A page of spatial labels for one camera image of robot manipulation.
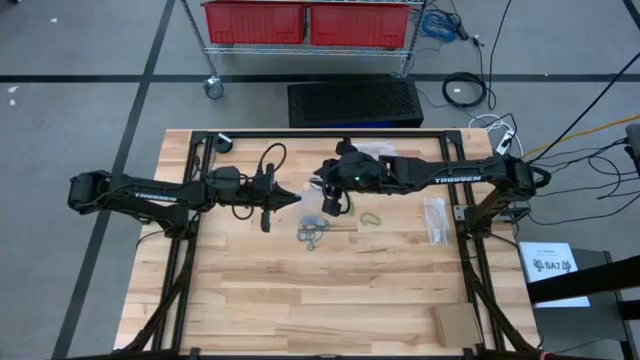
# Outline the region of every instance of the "wire shelf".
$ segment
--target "wire shelf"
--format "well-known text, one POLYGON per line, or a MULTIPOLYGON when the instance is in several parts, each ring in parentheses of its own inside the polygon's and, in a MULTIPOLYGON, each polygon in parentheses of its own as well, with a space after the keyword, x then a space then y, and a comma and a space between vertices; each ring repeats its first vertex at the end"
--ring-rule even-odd
POLYGON ((344 4, 404 4, 422 5, 421 0, 236 0, 250 2, 295 2, 295 3, 344 3, 344 4))
POLYGON ((205 47, 208 54, 254 54, 254 55, 340 55, 340 56, 386 56, 406 57, 410 51, 366 46, 314 46, 277 44, 213 44, 205 47))

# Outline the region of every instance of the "metal table leg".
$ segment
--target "metal table leg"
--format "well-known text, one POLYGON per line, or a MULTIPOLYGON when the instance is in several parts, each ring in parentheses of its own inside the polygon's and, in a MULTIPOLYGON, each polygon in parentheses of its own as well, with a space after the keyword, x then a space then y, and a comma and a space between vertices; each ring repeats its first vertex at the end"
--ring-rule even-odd
POLYGON ((409 54, 402 58, 400 63, 400 77, 406 77, 409 75, 409 71, 413 67, 413 63, 416 61, 414 58, 417 54, 415 53, 416 42, 418 41, 418 34, 420 33, 420 27, 422 26, 422 20, 424 17, 424 10, 427 8, 427 0, 422 2, 420 5, 420 20, 417 21, 415 29, 413 29, 413 35, 411 35, 411 43, 409 44, 409 54))
POLYGON ((219 99, 222 94, 224 94, 224 86, 222 86, 222 81, 220 81, 220 77, 218 76, 218 71, 215 67, 215 57, 212 59, 209 54, 205 52, 205 44, 202 39, 202 35, 200 34, 200 30, 198 30, 198 25, 196 25, 196 21, 193 18, 193 13, 191 13, 191 9, 189 8, 189 4, 187 4, 187 0, 180 0, 182 7, 184 8, 185 14, 187 14, 187 19, 189 20, 189 24, 191 24, 191 29, 196 36, 196 40, 198 40, 198 45, 200 46, 200 52, 205 58, 207 65, 209 66, 209 72, 211 73, 211 77, 205 80, 204 82, 204 93, 212 100, 219 99))

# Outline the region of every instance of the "cardboard piece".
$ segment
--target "cardboard piece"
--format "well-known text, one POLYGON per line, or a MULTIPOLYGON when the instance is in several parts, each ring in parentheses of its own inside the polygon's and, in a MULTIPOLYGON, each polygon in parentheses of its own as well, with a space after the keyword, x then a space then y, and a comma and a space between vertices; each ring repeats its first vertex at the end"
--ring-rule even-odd
POLYGON ((472 347, 482 342, 478 319, 470 303, 433 308, 438 343, 443 347, 472 347))

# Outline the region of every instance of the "metal shelving cart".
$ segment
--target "metal shelving cart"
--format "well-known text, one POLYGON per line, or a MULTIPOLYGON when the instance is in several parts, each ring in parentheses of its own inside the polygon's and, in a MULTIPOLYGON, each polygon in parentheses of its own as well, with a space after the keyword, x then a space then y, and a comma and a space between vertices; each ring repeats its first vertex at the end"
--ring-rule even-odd
MULTIPOLYGON (((258 0, 262 2, 290 2, 292 0, 258 0)), ((301 0, 296 2, 304 3, 340 3, 340 4, 403 4, 418 6, 420 14, 424 13, 428 0, 301 0)), ((222 54, 259 54, 259 55, 335 55, 335 56, 383 56, 395 57, 400 59, 400 71, 396 74, 399 77, 406 77, 409 72, 409 64, 413 56, 415 56, 414 48, 420 24, 416 24, 409 45, 402 49, 388 49, 383 47, 362 47, 362 46, 315 46, 311 45, 309 34, 306 31, 304 42, 298 45, 259 45, 259 44, 211 44, 207 46, 204 43, 202 34, 193 17, 193 13, 189 8, 187 0, 180 0, 193 33, 196 36, 201 52, 209 66, 211 77, 204 82, 205 94, 216 100, 224 94, 224 86, 216 70, 217 56, 222 54)))

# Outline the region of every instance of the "caster wheel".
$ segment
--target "caster wheel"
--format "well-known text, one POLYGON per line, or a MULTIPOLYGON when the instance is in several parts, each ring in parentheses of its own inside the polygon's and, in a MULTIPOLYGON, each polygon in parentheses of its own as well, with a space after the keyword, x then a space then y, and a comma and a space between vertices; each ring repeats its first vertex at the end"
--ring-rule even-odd
POLYGON ((211 100, 218 100, 224 94, 224 86, 220 79, 209 79, 204 82, 204 92, 211 100))

